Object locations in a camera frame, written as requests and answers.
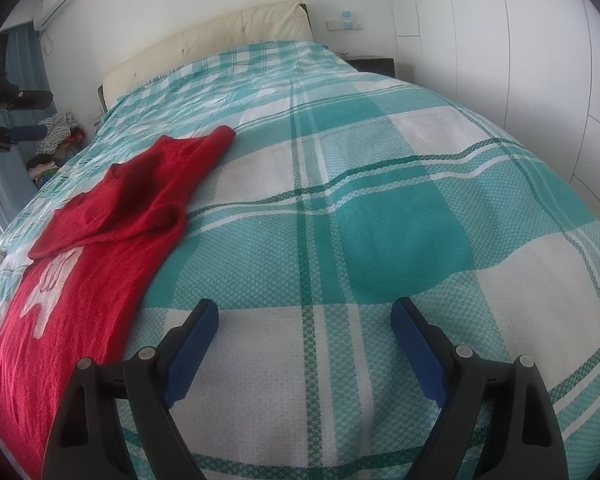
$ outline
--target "bedspread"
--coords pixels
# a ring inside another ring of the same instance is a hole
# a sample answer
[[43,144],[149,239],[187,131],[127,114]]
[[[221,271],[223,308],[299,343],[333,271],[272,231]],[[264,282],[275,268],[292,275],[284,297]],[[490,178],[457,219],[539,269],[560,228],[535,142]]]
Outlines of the bedspread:
[[[599,222],[494,124],[313,43],[231,50],[120,99],[8,228],[0,321],[53,209],[159,136],[218,124],[237,138],[192,197],[186,234],[145,293],[126,350],[157,344],[199,298],[218,304],[218,334],[171,412],[210,480],[402,478],[438,409],[394,341],[390,307],[401,296],[483,358],[531,355],[570,478],[592,471]],[[136,471],[151,478],[119,408]]]

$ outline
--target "red towel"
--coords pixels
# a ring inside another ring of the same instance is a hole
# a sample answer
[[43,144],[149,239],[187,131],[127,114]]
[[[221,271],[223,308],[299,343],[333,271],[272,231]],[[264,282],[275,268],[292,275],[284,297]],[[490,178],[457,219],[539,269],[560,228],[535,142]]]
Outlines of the red towel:
[[29,251],[0,328],[0,439],[31,479],[75,363],[120,360],[136,307],[182,236],[191,193],[234,136],[220,126],[202,138],[161,137],[56,210]]

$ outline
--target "blue curtain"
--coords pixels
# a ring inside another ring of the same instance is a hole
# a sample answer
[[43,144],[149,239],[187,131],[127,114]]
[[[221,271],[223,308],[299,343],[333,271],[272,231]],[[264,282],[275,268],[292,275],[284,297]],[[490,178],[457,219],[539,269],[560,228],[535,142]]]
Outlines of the blue curtain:
[[[9,30],[7,79],[23,90],[49,90],[38,35],[32,23]],[[37,124],[56,112],[47,110],[0,111],[0,126],[13,128]],[[37,193],[24,161],[35,155],[35,142],[21,142],[10,152],[0,153],[0,235]]]

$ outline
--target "headboard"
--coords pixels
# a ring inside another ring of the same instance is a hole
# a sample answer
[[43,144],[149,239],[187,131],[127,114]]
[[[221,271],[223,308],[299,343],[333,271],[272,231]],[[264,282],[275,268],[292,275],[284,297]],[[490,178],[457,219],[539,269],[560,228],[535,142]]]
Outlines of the headboard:
[[187,63],[250,43],[312,39],[309,13],[299,0],[236,10],[192,25],[127,59],[104,77],[98,96],[106,112],[134,88]]

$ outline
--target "black nightstand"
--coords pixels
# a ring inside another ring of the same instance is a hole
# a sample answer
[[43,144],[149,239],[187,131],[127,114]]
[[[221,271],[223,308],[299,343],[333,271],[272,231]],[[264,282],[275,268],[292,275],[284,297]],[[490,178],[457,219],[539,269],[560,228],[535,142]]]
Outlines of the black nightstand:
[[345,59],[358,72],[372,72],[374,74],[395,77],[395,64],[391,57],[358,56]]

